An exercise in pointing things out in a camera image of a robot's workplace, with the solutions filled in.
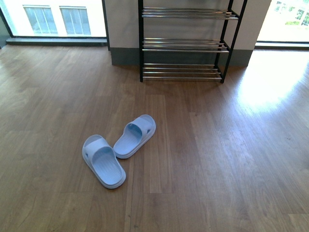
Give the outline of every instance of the black metal frame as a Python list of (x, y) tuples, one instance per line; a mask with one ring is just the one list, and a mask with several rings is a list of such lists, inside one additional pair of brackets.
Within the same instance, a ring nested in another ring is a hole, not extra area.
[(106, 30), (106, 37), (59, 37), (59, 36), (15, 36), (12, 33), (12, 30), (9, 26), (9, 24), (6, 21), (6, 18), (2, 12), (2, 9), (0, 7), (0, 17), (2, 18), (6, 29), (8, 30), (11, 38), (25, 38), (25, 39), (107, 39), (107, 46), (108, 50), (110, 51), (110, 40), (109, 40), (109, 33), (108, 33), (108, 24), (107, 24), (107, 17), (106, 17), (106, 7), (105, 7), (105, 0), (102, 0), (102, 8), (103, 8), (103, 15), (104, 15), (104, 21), (105, 21), (105, 30)]
[[(242, 18), (243, 18), (243, 15), (244, 15), (244, 12), (245, 12), (245, 8), (246, 8), (246, 5), (247, 5), (247, 1), (248, 0), (243, 0), (243, 5), (242, 5), (242, 8), (241, 8), (241, 12), (240, 14), (237, 14), (235, 13), (233, 10), (232, 10), (232, 6), (233, 6), (233, 2), (234, 0), (230, 0), (229, 1), (229, 4), (228, 4), (228, 12), (230, 12), (234, 18), (226, 18), (224, 16), (208, 16), (209, 14), (211, 13), (206, 13), (207, 15), (206, 16), (203, 16), (203, 14), (205, 15), (205, 11), (201, 10), (201, 12), (199, 13), (196, 13), (196, 15), (192, 14), (192, 10), (195, 10), (195, 9), (186, 9), (187, 12), (189, 12), (187, 15), (181, 15), (179, 14), (179, 12), (177, 12), (179, 9), (178, 8), (159, 8), (160, 9), (160, 12), (158, 13), (155, 13), (155, 12), (152, 12), (152, 13), (147, 13), (147, 15), (145, 17), (164, 17), (164, 18), (170, 18), (170, 17), (174, 17), (174, 18), (212, 18), (212, 19), (224, 19), (225, 22), (224, 22), (224, 25), (223, 25), (223, 29), (222, 29), (222, 33), (221, 33), (221, 38), (220, 38), (220, 43), (221, 44), (224, 44), (225, 46), (225, 49), (228, 51), (229, 55), (227, 57), (227, 61), (226, 61), (226, 65), (225, 65), (225, 69), (224, 69), (224, 72), (222, 73), (218, 64), (219, 64), (219, 60), (220, 60), (220, 54), (222, 53), (222, 50), (223, 50), (223, 45), (220, 47), (218, 47), (216, 49), (216, 59), (215, 59), (215, 62), (214, 62), (214, 65), (213, 65), (213, 68), (218, 70), (218, 72), (220, 73), (220, 82), (223, 83), (225, 81), (225, 77), (226, 77), (226, 74), (227, 74), (227, 70), (228, 70), (228, 66), (229, 66), (229, 63), (231, 61), (231, 58), (232, 58), (232, 53), (233, 53), (233, 50), (234, 50), (234, 46), (235, 46), (235, 43), (236, 43), (236, 39), (237, 39), (237, 36), (238, 36), (238, 32), (239, 32), (239, 28), (240, 28), (240, 25), (241, 25), (241, 21), (242, 21)], [(138, 7), (139, 7), (139, 50), (140, 50), (140, 81), (143, 82), (143, 70), (144, 70), (144, 51), (145, 50), (151, 50), (151, 49), (144, 49), (144, 40), (146, 40), (146, 38), (144, 38), (144, 19), (143, 19), (143, 11), (146, 9), (147, 11), (149, 11), (149, 8), (144, 8), (143, 6), (143, 0), (139, 0), (138, 1)], [(170, 15), (164, 15), (164, 12), (173, 12), (174, 15), (170, 16)], [(225, 33), (226, 33), (226, 29), (227, 29), (227, 26), (228, 26), (228, 21), (229, 19), (237, 19), (238, 20), (238, 23), (237, 23), (237, 26), (236, 26), (236, 29), (235, 29), (235, 33), (234, 33), (234, 37), (233, 37), (233, 41), (232, 41), (232, 44), (231, 46), (228, 46), (226, 44), (226, 42), (224, 41), (224, 38), (225, 38)], [(153, 46), (153, 50), (157, 50), (157, 51), (162, 51), (162, 49), (167, 49), (167, 51), (177, 51), (177, 47), (170, 47), (169, 48), (166, 48), (167, 46), (159, 46), (160, 49), (156, 49), (156, 47), (158, 46)]]

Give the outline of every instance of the slipper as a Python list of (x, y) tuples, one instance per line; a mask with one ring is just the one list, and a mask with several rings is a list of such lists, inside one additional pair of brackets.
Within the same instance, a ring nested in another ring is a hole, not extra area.
[(116, 159), (114, 150), (102, 136), (90, 136), (84, 143), (82, 154), (104, 187), (114, 189), (123, 184), (126, 173)]
[(155, 132), (155, 121), (149, 115), (142, 115), (128, 123), (123, 135), (114, 145), (116, 156), (120, 159), (131, 157), (145, 144)]

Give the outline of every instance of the shoe rack shelf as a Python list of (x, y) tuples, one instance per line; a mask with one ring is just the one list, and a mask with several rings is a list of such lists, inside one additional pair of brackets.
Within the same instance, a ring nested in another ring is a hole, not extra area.
[[(219, 80), (224, 82), (232, 57), (240, 24), (245, 12), (247, 0), (243, 0), (240, 14), (232, 10), (233, 0), (227, 9), (196, 9), (196, 8), (163, 8), (145, 7), (139, 0), (139, 44), (140, 44), (140, 81), (143, 80)], [(217, 39), (177, 39), (177, 38), (146, 38), (144, 36), (145, 18), (181, 18), (201, 20), (223, 20), (221, 38)], [(225, 42), (228, 22), (236, 20), (237, 26), (231, 45)], [(181, 53), (216, 53), (212, 64), (161, 64), (144, 63), (147, 52), (181, 52)], [(219, 68), (220, 54), (227, 53), (223, 71)]]

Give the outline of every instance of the wooden floor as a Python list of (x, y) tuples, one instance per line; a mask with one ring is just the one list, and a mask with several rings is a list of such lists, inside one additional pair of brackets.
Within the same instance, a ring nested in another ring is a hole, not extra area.
[[(104, 188), (82, 158), (150, 114)], [(106, 47), (0, 50), (1, 232), (308, 232), (309, 52), (254, 51), (225, 83), (139, 82)]]

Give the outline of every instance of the baseboard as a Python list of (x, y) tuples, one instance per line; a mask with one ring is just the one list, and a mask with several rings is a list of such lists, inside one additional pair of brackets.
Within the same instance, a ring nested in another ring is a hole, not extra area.
[(10, 38), (10, 36), (0, 36), (0, 49), (6, 45), (6, 40)]
[[(233, 51), (231, 66), (248, 66), (253, 50)], [(139, 65), (138, 48), (111, 47), (113, 65)], [(220, 55), (220, 64), (226, 63), (228, 54)], [(181, 53), (181, 52), (147, 52), (145, 63), (173, 63), (173, 64), (210, 64), (214, 63), (215, 53)]]

